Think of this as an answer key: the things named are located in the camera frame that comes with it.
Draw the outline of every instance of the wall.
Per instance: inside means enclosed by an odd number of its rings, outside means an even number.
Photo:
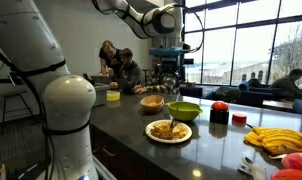
[[[148,50],[151,40],[141,40],[135,37],[129,26],[116,15],[103,15],[92,5],[91,0],[36,0],[55,37],[59,41],[69,70],[73,74],[98,74],[100,62],[98,52],[102,42],[111,40],[117,48],[130,48],[134,53],[134,60],[141,68],[151,67],[151,57]],[[5,78],[9,69],[4,67],[0,71],[0,78]],[[0,90],[25,88],[0,85]],[[33,111],[38,113],[37,104],[30,92],[26,100]],[[13,99],[8,102],[10,108],[19,106],[19,101]],[[0,122],[2,118],[2,101],[0,99]]]

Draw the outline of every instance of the plate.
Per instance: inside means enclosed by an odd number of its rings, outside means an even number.
[[[150,123],[149,125],[147,125],[147,127],[145,128],[145,133],[147,134],[147,136],[149,136],[151,139],[153,139],[155,141],[162,142],[162,143],[171,143],[171,144],[180,143],[180,142],[186,141],[186,140],[188,140],[191,137],[192,130],[190,129],[189,126],[187,126],[186,124],[181,123],[181,122],[176,122],[177,123],[176,126],[184,128],[187,131],[187,134],[183,138],[181,138],[181,139],[166,140],[166,139],[157,138],[157,137],[155,137],[155,136],[153,136],[151,134],[151,129],[153,129],[154,125],[156,125],[156,124],[162,124],[162,123],[170,123],[170,122],[171,122],[171,120],[167,120],[167,119],[154,121],[154,122]]]

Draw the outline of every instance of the sitting person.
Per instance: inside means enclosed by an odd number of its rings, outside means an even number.
[[[114,74],[114,70],[109,68],[109,75],[112,82],[110,83],[110,89],[118,89],[118,83],[115,82],[116,78],[126,79],[129,86],[133,89],[136,85],[140,84],[142,73],[138,64],[132,60],[133,53],[129,48],[125,48],[120,52],[122,66],[120,67],[119,74]]]
[[[169,94],[178,94],[177,87],[177,77],[174,74],[166,73],[160,77],[157,73],[152,77],[151,82],[149,82],[147,87],[142,87],[140,85],[134,87],[135,94],[142,94],[146,92],[163,92]]]
[[[248,84],[250,87],[253,88],[262,88],[262,84],[260,83],[260,81],[257,78],[252,78],[248,81]]]
[[[113,46],[112,42],[105,40],[100,48],[99,57],[101,63],[101,74],[107,74],[107,67],[112,68],[114,74],[118,75],[122,66],[120,49]]]
[[[279,88],[282,90],[281,95],[288,97],[290,100],[302,98],[302,90],[295,84],[295,81],[302,77],[301,69],[293,69],[289,75],[274,81],[270,88]]]

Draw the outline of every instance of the black countertop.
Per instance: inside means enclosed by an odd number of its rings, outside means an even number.
[[[144,131],[149,123],[171,119],[167,106],[155,115],[146,115],[139,105],[146,95],[121,94],[119,101],[108,101],[106,105],[93,108],[91,124],[178,179],[244,179],[237,171],[243,156],[265,167],[267,179],[282,168],[280,161],[269,159],[261,148],[243,143],[250,128],[232,125],[231,117],[235,112],[245,113],[247,123],[252,126],[302,132],[301,115],[229,104],[229,124],[223,126],[209,122],[214,101],[161,95],[165,102],[188,101],[201,106],[203,113],[186,123],[192,129],[189,140],[180,144],[163,144],[146,136]]]

